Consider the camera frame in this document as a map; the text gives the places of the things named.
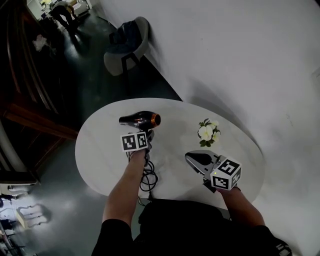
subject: table top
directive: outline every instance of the table top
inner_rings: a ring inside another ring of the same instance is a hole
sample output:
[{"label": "table top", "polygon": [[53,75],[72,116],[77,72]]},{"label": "table top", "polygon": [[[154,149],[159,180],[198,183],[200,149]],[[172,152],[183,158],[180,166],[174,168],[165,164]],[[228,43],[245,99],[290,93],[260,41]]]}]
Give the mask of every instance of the table top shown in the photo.
[{"label": "table top", "polygon": [[[191,200],[226,209],[220,193],[212,193],[203,177],[186,162],[185,154],[194,150],[212,150],[242,163],[238,186],[252,202],[265,178],[265,161],[257,145],[238,127],[202,107],[163,98],[135,98],[114,102],[93,113],[83,124],[75,145],[75,160],[83,180],[93,190],[108,196],[128,164],[122,152],[121,135],[138,129],[119,124],[119,117],[139,111],[161,116],[154,128],[150,160],[159,178],[152,190],[154,198]],[[211,147],[200,147],[199,122],[209,118],[219,122],[221,136]],[[139,191],[142,198],[148,192]]]}]

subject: person in background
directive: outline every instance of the person in background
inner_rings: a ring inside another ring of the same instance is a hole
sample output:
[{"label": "person in background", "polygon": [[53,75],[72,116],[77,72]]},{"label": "person in background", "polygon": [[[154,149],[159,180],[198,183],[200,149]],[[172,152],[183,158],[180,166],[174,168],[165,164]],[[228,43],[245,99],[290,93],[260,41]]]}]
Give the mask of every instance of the person in background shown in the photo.
[{"label": "person in background", "polygon": [[139,217],[140,234],[133,241],[131,223],[145,165],[145,150],[135,151],[105,204],[100,235],[92,256],[128,251],[162,251],[194,255],[291,256],[289,246],[275,238],[261,213],[238,187],[218,192],[230,218],[207,204],[153,199]]},{"label": "person in background", "polygon": [[75,29],[75,26],[73,25],[73,19],[67,8],[71,10],[72,16],[76,20],[77,17],[75,15],[74,8],[68,2],[62,0],[58,0],[55,3],[55,5],[52,7],[50,14],[56,21],[60,22],[60,24],[64,26],[68,31],[73,31]]}]

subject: forearm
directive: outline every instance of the forearm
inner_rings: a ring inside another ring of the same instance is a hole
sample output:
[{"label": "forearm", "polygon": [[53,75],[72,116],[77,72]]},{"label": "forearm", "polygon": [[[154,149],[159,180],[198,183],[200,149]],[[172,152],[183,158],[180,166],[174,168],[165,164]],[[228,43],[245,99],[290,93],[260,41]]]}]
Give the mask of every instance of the forearm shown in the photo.
[{"label": "forearm", "polygon": [[249,227],[265,225],[261,213],[246,199],[237,188],[230,191],[220,191],[233,222]]},{"label": "forearm", "polygon": [[69,5],[69,8],[70,8],[70,10],[71,10],[72,15],[75,16],[75,9],[74,9],[74,7],[71,6],[71,5]]},{"label": "forearm", "polygon": [[131,226],[144,164],[144,150],[143,152],[135,152],[131,156],[124,174],[107,199],[103,212],[103,222],[108,219],[118,219]]}]

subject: dark floor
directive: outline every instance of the dark floor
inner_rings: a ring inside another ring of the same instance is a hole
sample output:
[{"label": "dark floor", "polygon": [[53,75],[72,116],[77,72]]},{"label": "dark floor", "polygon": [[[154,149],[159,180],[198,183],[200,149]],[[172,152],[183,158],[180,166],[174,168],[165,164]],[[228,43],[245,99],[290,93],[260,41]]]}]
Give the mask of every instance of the dark floor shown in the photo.
[{"label": "dark floor", "polygon": [[[107,21],[91,13],[73,39],[64,32],[69,69],[69,83],[64,89],[71,96],[64,100],[79,125],[101,107],[128,98],[180,100],[146,58],[141,60],[143,71],[137,67],[130,70],[132,95],[126,95],[121,76],[111,76],[104,66],[108,35],[113,30]],[[26,255],[88,256],[95,246],[107,197],[82,180],[75,161],[75,144],[69,141],[56,150],[40,168],[41,184],[35,185],[28,196],[13,200],[12,205],[5,201],[0,211],[1,219],[15,220],[16,208],[35,205],[24,213],[36,211],[41,215],[31,220],[44,222],[41,225],[27,230],[19,224],[14,227],[13,237],[18,245],[26,246]],[[138,216],[142,210],[138,205],[132,221],[133,237],[139,233]]]},{"label": "dark floor", "polygon": [[129,71],[131,94],[126,94],[124,77],[112,76],[104,65],[109,34],[116,29],[93,12],[78,27],[75,36],[65,31],[65,57],[73,77],[77,121],[84,121],[103,106],[130,98],[181,100],[167,81],[143,57],[141,66]]}]

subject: hair dryer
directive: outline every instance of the hair dryer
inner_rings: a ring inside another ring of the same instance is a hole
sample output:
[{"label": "hair dryer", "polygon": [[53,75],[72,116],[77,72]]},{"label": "hair dryer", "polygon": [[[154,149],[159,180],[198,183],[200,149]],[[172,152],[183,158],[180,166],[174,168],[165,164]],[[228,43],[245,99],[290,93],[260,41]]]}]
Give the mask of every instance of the hair dryer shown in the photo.
[{"label": "hair dryer", "polygon": [[160,125],[161,117],[159,114],[151,111],[140,111],[132,115],[120,117],[119,123],[123,126],[132,126],[140,131],[147,132],[149,129]]}]

